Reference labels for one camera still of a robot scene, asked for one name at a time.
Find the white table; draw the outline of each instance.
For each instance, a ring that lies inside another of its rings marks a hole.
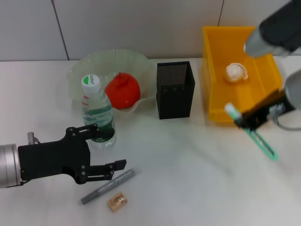
[[[260,128],[280,156],[271,162],[243,131],[208,123],[199,90],[201,59],[188,60],[196,81],[190,118],[159,120],[155,102],[143,105],[130,115],[115,114],[112,149],[91,148],[92,164],[127,159],[125,170],[140,165],[140,175],[85,206],[80,198],[105,182],[77,185],[70,176],[58,175],[1,189],[1,225],[299,226],[300,132],[271,122]],[[284,78],[301,63],[300,56],[276,60]],[[74,64],[0,63],[0,144],[25,145],[28,131],[41,142],[55,141],[67,127],[83,125],[67,95],[66,74]],[[294,112],[281,121],[297,126],[300,119]],[[106,201],[119,191],[128,203],[112,213]]]

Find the yellow plastic bin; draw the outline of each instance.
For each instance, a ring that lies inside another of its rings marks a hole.
[[[209,120],[218,124],[233,122],[224,111],[228,102],[243,113],[271,92],[282,88],[282,78],[271,54],[252,58],[244,53],[244,43],[254,29],[203,27],[203,94]],[[226,67],[231,63],[243,64],[248,71],[248,79],[236,83],[227,81]]]

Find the toothbrush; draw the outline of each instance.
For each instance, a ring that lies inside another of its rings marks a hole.
[[[225,112],[233,119],[238,120],[242,118],[241,113],[234,107],[232,103],[225,105]],[[278,160],[278,154],[273,148],[262,138],[262,136],[256,130],[244,129],[252,140],[261,148],[261,150],[273,161]]]

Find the red apple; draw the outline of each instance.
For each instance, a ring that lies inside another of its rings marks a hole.
[[[119,72],[104,89],[112,107],[124,109],[134,105],[140,99],[140,88],[137,80],[128,73]]]

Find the black mesh pencil holder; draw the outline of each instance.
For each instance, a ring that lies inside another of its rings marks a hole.
[[[160,63],[157,68],[157,105],[160,119],[190,116],[195,81],[189,61]]]

